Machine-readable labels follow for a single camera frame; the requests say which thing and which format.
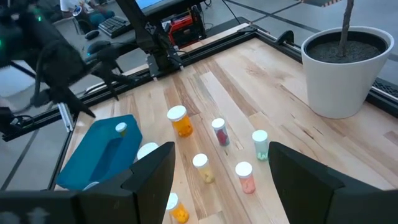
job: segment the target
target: white flower pot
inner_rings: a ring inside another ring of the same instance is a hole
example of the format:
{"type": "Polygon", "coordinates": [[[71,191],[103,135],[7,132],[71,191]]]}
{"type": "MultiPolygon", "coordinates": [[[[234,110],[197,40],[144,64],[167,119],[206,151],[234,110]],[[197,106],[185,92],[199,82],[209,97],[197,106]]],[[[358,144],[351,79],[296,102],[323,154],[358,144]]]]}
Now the white flower pot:
{"type": "Polygon", "coordinates": [[[394,38],[383,30],[352,26],[349,31],[380,37],[386,43],[386,50],[374,58],[354,63],[326,63],[307,55],[307,46],[313,40],[326,34],[340,33],[341,28],[314,34],[302,45],[309,107],[327,118],[347,118],[359,111],[394,46],[394,38]]]}

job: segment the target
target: blue container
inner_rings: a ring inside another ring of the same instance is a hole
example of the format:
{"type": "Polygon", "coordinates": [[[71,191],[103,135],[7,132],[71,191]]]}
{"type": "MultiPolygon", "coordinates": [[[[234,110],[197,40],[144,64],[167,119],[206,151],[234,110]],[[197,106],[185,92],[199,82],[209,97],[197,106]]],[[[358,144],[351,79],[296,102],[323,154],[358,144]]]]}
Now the blue container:
{"type": "Polygon", "coordinates": [[[58,175],[57,184],[69,190],[83,190],[92,182],[109,179],[129,168],[141,141],[133,115],[96,121],[58,175]],[[127,124],[123,138],[115,130],[121,122],[127,124]]]}

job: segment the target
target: white floor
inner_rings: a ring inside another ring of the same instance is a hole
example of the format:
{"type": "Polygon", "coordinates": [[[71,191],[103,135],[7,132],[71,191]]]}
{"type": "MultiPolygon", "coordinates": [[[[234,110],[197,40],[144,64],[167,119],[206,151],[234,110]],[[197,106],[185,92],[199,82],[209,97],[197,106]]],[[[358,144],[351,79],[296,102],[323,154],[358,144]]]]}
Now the white floor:
{"type": "MultiPolygon", "coordinates": [[[[340,26],[345,9],[345,1],[321,8],[307,4],[297,4],[294,0],[226,0],[236,16],[255,21],[272,35],[281,35],[292,30],[295,41],[301,44],[318,30],[340,26]]],[[[390,32],[398,39],[398,1],[361,0],[355,2],[352,25],[373,26],[390,32]]],[[[116,3],[110,7],[117,15],[123,16],[116,3]]],[[[205,22],[215,26],[233,19],[232,14],[221,0],[213,0],[213,5],[205,9],[205,22]]],[[[81,36],[77,36],[71,21],[57,24],[60,32],[72,44],[81,46],[81,36]]],[[[398,47],[382,70],[380,77],[398,84],[398,47]]],[[[124,70],[129,70],[145,62],[141,50],[135,50],[118,59],[124,70]]],[[[98,83],[95,77],[86,77],[72,86],[75,93],[98,83]]],[[[2,99],[16,108],[24,106],[32,95],[32,88],[2,99]]],[[[47,110],[48,106],[34,108],[28,114],[35,115],[47,110]]],[[[61,121],[40,130],[26,134],[10,142],[0,140],[0,188],[1,190],[40,190],[46,189],[51,178],[61,147],[67,136],[61,121]]]]}

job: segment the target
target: wooden table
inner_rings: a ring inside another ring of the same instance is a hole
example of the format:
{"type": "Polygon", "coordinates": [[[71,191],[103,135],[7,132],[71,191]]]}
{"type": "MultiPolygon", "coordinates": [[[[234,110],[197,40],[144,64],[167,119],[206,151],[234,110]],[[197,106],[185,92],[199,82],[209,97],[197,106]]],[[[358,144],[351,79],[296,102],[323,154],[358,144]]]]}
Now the wooden table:
{"type": "MultiPolygon", "coordinates": [[[[266,130],[271,141],[375,187],[398,187],[397,120],[368,103],[350,118],[317,116],[307,106],[302,65],[257,39],[119,98],[92,107],[96,120],[133,114],[143,144],[175,141],[172,191],[189,210],[189,223],[288,223],[269,165],[256,159],[251,134],[257,129],[266,130]],[[175,105],[188,110],[194,128],[189,138],[179,138],[166,117],[175,105]],[[231,141],[227,147],[219,146],[211,127],[219,117],[227,121],[231,141]],[[210,159],[216,176],[212,184],[205,184],[192,166],[200,152],[210,159]],[[243,193],[234,173],[240,161],[253,165],[257,190],[252,195],[243,193]]],[[[79,115],[64,163],[93,122],[88,115],[79,115]]],[[[176,222],[165,214],[164,223],[176,222]]]]}

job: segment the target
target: keyboard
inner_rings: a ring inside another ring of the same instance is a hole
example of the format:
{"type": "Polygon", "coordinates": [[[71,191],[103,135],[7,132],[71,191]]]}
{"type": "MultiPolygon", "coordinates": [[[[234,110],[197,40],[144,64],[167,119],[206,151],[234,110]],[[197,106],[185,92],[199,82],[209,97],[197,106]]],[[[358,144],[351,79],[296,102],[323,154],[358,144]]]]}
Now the keyboard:
{"type": "Polygon", "coordinates": [[[111,38],[115,38],[132,30],[132,25],[127,19],[114,16],[102,22],[98,28],[111,38]]]}

